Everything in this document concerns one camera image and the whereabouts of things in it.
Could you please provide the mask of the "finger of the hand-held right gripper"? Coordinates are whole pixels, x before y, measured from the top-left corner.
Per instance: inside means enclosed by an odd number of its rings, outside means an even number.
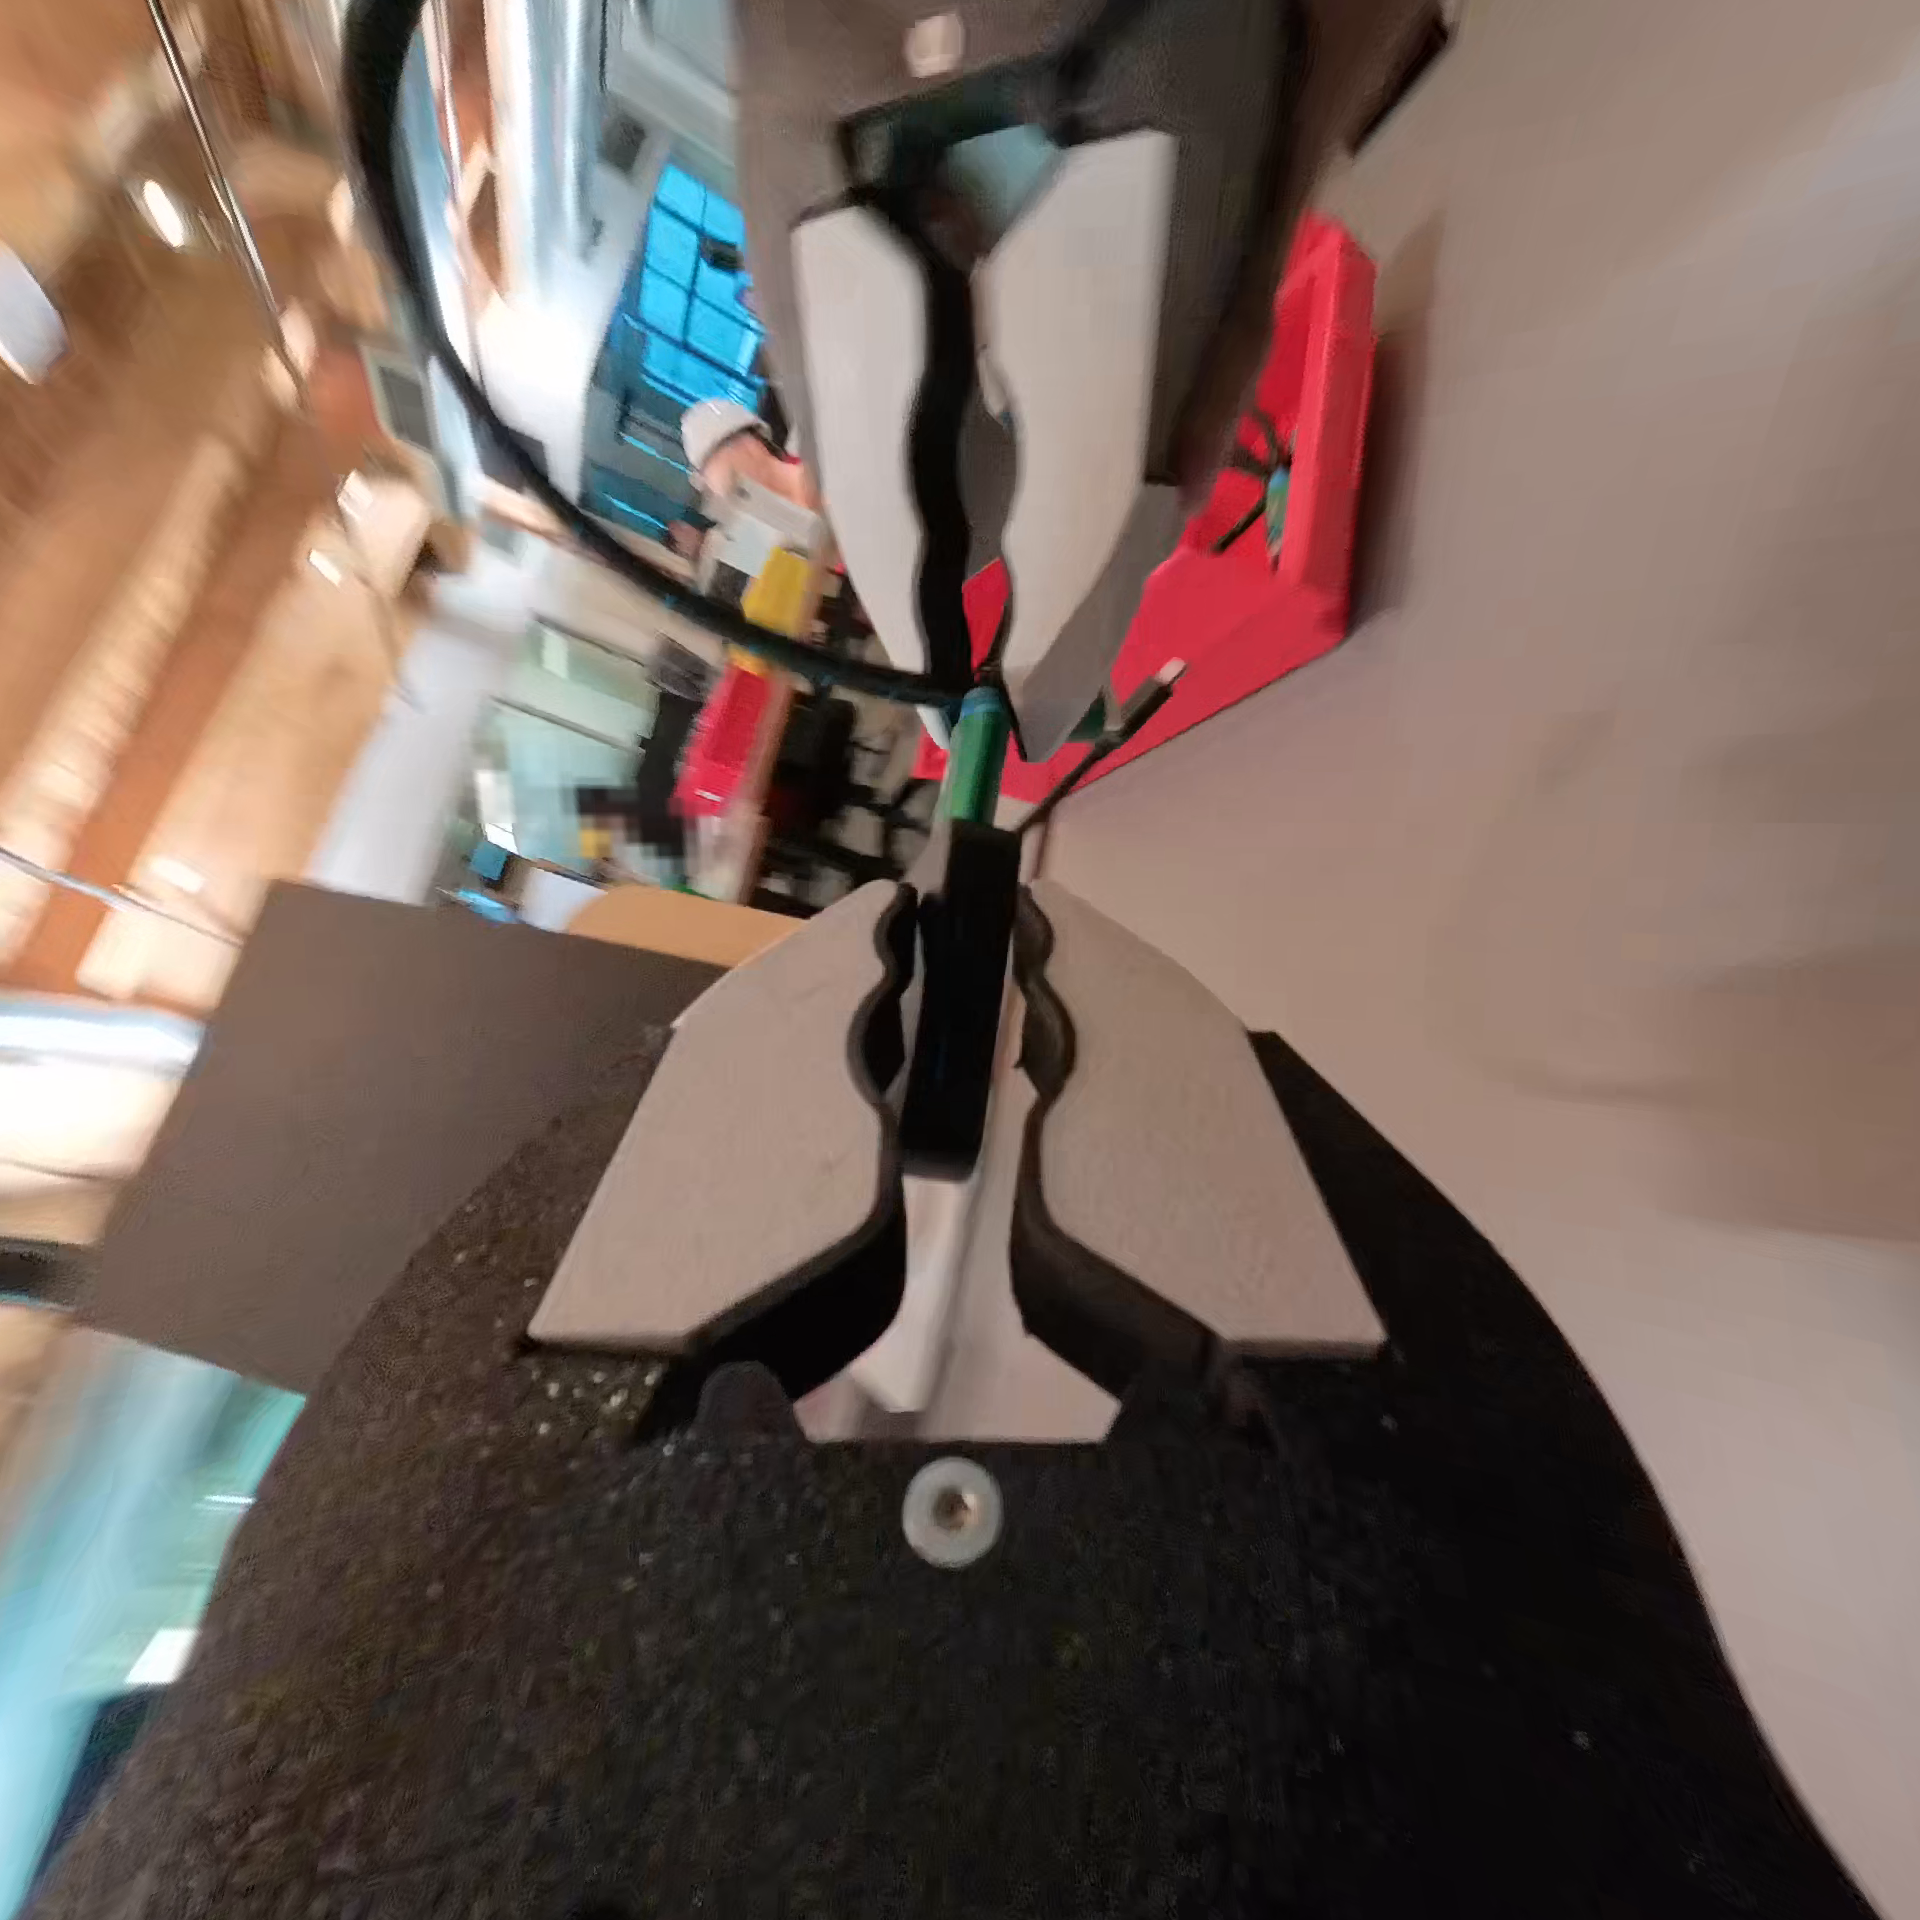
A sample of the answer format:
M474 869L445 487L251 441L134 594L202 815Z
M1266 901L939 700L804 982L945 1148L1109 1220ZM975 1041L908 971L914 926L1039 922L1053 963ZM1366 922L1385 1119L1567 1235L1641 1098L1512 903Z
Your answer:
M961 699L972 685L970 279L867 200L813 211L790 252L807 446L838 559L892 671L918 699Z
M998 534L998 679L1023 757L1051 757L1104 694L1179 493L1154 478L1154 399L1179 139L1070 147L975 272L1012 433Z

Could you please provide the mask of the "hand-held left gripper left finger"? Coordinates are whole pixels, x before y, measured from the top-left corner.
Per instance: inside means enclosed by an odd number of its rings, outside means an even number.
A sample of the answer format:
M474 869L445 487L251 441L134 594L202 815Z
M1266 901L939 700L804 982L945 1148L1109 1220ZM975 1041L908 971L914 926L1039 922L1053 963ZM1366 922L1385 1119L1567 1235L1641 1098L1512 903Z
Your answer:
M662 1363L669 1400L738 1363L800 1400L895 1326L908 1205L887 1089L918 929L918 887L870 882L673 1021L534 1344Z

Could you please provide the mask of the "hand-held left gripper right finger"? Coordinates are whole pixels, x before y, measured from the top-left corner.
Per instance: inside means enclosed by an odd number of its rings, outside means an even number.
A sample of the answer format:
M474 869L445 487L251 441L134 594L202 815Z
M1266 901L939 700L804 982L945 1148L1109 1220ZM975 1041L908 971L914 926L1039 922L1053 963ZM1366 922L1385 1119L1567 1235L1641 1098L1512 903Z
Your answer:
M1386 1330L1240 1020L1063 882L1018 899L1031 1111L1012 1188L1023 1330L1123 1400Z

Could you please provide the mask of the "red bin with cables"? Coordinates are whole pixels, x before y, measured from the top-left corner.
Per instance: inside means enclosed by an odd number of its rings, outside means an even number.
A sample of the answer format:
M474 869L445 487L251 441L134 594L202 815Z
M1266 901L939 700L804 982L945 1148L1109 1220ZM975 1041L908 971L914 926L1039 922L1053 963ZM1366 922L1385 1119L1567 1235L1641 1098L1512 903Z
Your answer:
M1107 690L1133 699L1187 662L1172 700L1090 778L1163 747L1346 635L1355 494L1374 384L1377 269L1353 234L1306 216L1271 303L1266 357L1213 488L1172 529L1179 494L1144 501L1123 548L1134 589Z

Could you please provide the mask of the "grey desk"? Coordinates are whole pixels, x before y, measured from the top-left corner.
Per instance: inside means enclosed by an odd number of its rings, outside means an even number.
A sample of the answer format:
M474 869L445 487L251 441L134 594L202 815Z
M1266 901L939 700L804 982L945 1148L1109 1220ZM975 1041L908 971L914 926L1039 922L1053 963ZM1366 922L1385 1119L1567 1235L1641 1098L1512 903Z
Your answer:
M1318 205L1353 635L1044 874L1519 1269L1917 1917L1917 3L1463 3Z

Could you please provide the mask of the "black panel with wooden back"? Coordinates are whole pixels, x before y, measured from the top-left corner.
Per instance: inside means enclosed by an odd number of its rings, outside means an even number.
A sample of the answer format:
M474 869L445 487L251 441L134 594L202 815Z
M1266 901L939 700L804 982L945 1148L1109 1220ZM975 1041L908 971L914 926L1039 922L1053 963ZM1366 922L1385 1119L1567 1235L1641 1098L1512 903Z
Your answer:
M561 933L281 882L79 1320L297 1392L421 1245L554 1122L638 1100L644 1044L795 929L614 887Z

